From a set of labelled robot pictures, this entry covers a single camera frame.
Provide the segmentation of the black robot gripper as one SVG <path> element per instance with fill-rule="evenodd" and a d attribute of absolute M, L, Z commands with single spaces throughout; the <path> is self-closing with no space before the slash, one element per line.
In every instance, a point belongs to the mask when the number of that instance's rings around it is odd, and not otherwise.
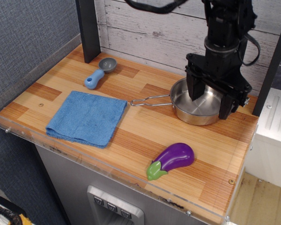
<path fill-rule="evenodd" d="M 204 94 L 205 87 L 223 94 L 219 119 L 226 120 L 239 106 L 248 104 L 248 94 L 252 86 L 241 74 L 246 44 L 237 44 L 231 48 L 206 46 L 205 55 L 189 53 L 186 82 L 192 101 Z"/>

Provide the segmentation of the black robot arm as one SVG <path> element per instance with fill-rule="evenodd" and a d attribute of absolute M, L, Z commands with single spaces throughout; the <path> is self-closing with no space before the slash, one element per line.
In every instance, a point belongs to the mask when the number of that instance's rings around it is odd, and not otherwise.
<path fill-rule="evenodd" d="M 203 95 L 206 86 L 222 94 L 219 118 L 245 106 L 252 86 L 242 76 L 241 66 L 251 66 L 259 59 L 244 62 L 247 43 L 260 45 L 248 32 L 255 28 L 257 15 L 250 0 L 205 0 L 208 33 L 205 55 L 187 54 L 185 67 L 188 93 L 192 100 Z"/>

